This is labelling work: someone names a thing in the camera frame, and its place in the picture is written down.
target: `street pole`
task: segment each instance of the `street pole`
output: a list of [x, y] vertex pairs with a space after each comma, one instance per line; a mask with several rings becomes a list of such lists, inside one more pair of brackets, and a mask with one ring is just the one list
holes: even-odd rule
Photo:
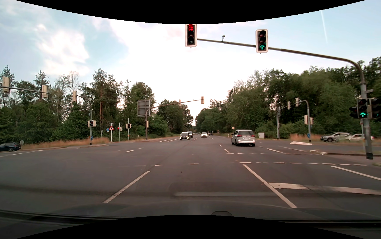
[[[216, 43], [237, 45], [237, 46], [248, 46], [248, 47], [254, 47], [254, 48], [256, 47], [256, 45], [236, 43], [236, 42], [215, 41], [215, 40], [207, 40], [207, 39], [199, 39], [199, 38], [197, 40], [198, 41], [216, 42]], [[360, 75], [360, 96], [362, 99], [367, 100], [365, 75], [363, 74], [362, 68], [357, 63], [353, 62], [352, 60], [348, 60], [348, 59], [340, 58], [340, 57], [331, 57], [331, 56], [320, 55], [320, 54], [315, 54], [315, 53], [299, 52], [299, 51], [274, 48], [274, 47], [269, 47], [269, 50], [294, 53], [294, 54], [300, 54], [300, 55], [306, 55], [306, 56], [312, 56], [312, 57], [320, 57], [320, 58], [326, 58], [326, 59], [332, 59], [332, 60], [340, 60], [340, 61], [345, 61], [345, 62], [352, 64], [357, 69], [357, 71]], [[364, 135], [366, 135], [366, 137], [365, 137], [366, 141], [364, 144], [365, 149], [366, 149], [366, 159], [373, 160], [374, 158], [373, 158], [373, 152], [372, 152], [371, 128], [369, 126], [369, 119], [366, 119], [366, 118], [363, 119], [363, 129], [364, 129]]]

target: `traffic light arm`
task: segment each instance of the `traffic light arm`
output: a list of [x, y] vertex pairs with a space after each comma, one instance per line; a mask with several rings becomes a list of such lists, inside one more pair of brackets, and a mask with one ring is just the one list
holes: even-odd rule
[[0, 88], [8, 88], [8, 89], [14, 89], [14, 90], [21, 90], [21, 91], [32, 91], [32, 92], [38, 92], [38, 93], [52, 94], [52, 93], [43, 92], [43, 91], [34, 91], [34, 90], [28, 90], [28, 89], [22, 89], [22, 88], [16, 88], [16, 87], [9, 87], [9, 86], [2, 86], [2, 85], [0, 85]]

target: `dry grass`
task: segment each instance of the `dry grass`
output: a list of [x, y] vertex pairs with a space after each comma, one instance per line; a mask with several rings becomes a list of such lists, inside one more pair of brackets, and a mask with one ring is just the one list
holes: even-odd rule
[[[108, 138], [93, 138], [92, 144], [103, 144], [108, 143], [110, 140]], [[56, 147], [69, 147], [78, 145], [90, 145], [90, 139], [83, 140], [71, 140], [71, 141], [53, 141], [41, 144], [23, 145], [22, 149], [34, 149], [34, 148], [56, 148]]]

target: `silver car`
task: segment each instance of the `silver car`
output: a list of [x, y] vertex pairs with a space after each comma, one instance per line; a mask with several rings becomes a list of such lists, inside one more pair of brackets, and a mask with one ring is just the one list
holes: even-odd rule
[[235, 146], [251, 144], [252, 147], [255, 147], [255, 134], [250, 129], [237, 129], [232, 135], [232, 144]]

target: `car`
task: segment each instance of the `car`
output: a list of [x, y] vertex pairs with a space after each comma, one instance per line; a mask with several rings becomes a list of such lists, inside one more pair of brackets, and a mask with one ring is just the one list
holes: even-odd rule
[[324, 142], [338, 142], [338, 141], [341, 141], [343, 139], [345, 139], [345, 137], [347, 137], [348, 135], [350, 135], [350, 133], [346, 133], [346, 132], [335, 132], [335, 133], [331, 133], [331, 134], [328, 134], [326, 136], [322, 136], [321, 137], [321, 140], [324, 141]]
[[255, 134], [250, 129], [237, 129], [232, 134], [232, 144], [235, 146], [250, 144], [252, 147], [255, 147]]
[[180, 134], [180, 140], [190, 140], [190, 134], [189, 134], [189, 132], [182, 132]]
[[363, 140], [361, 133], [350, 134], [350, 135], [346, 136], [345, 139], [347, 142]]
[[21, 149], [20, 143], [15, 142], [15, 143], [0, 144], [0, 152], [2, 152], [2, 151], [12, 152], [12, 151], [18, 151], [19, 149]]

